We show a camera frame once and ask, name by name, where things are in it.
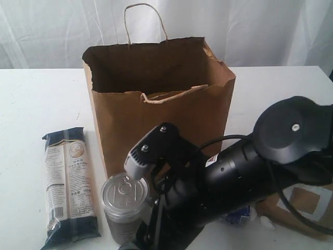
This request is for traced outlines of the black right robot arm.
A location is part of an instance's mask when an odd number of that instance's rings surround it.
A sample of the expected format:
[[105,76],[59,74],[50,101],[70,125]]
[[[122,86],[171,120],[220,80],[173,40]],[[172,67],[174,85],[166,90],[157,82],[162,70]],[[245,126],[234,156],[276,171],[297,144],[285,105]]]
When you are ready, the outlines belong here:
[[324,234],[287,201],[295,184],[332,183],[332,106],[294,96],[258,118],[249,135],[216,154],[213,163],[168,122],[149,131],[132,149],[141,167],[150,166],[158,193],[150,223],[142,223],[127,249],[186,249],[205,225],[278,193],[301,222]]

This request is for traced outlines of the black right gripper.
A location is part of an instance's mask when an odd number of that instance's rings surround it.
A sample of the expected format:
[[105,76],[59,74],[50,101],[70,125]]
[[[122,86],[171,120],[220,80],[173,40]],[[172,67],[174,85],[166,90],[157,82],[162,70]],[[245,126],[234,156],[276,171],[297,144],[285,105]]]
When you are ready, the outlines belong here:
[[172,174],[164,198],[155,200],[134,249],[186,249],[203,227],[262,199],[263,159],[252,148],[202,152],[168,150]]

